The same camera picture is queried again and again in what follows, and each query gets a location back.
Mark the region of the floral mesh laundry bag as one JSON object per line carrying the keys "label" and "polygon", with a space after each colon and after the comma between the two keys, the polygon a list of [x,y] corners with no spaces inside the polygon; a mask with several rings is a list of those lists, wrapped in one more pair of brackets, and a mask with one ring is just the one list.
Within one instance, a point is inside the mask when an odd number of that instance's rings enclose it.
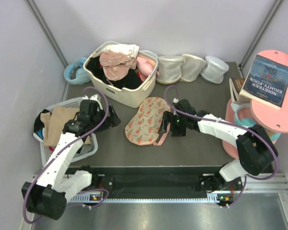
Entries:
{"label": "floral mesh laundry bag", "polygon": [[125,136],[131,143],[138,146],[160,146],[165,141],[170,125],[165,133],[159,134],[163,113],[170,111],[170,106],[160,97],[149,97],[143,100],[137,113],[125,127]]}

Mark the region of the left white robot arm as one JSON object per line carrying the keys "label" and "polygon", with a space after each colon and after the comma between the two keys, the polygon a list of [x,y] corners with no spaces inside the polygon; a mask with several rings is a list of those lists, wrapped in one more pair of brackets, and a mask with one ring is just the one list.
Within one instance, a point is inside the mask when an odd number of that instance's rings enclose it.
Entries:
{"label": "left white robot arm", "polygon": [[113,106],[103,108],[98,99],[83,99],[74,119],[63,127],[59,142],[42,171],[32,182],[22,186],[23,215],[27,212],[58,220],[67,204],[84,188],[94,190],[99,178],[91,172],[77,170],[64,180],[64,175],[75,154],[87,137],[121,123]]}

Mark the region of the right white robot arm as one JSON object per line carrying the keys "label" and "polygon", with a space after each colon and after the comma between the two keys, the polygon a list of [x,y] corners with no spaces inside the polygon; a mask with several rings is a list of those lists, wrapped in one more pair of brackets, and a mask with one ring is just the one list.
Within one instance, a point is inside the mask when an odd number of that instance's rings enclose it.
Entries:
{"label": "right white robot arm", "polygon": [[170,131],[173,137],[184,137],[187,129],[211,135],[237,150],[238,158],[222,166],[214,175],[215,185],[221,190],[227,189],[239,177],[258,176],[278,158],[274,144],[261,125],[237,125],[207,111],[195,111],[186,99],[175,99],[170,110],[163,113],[158,132]]}

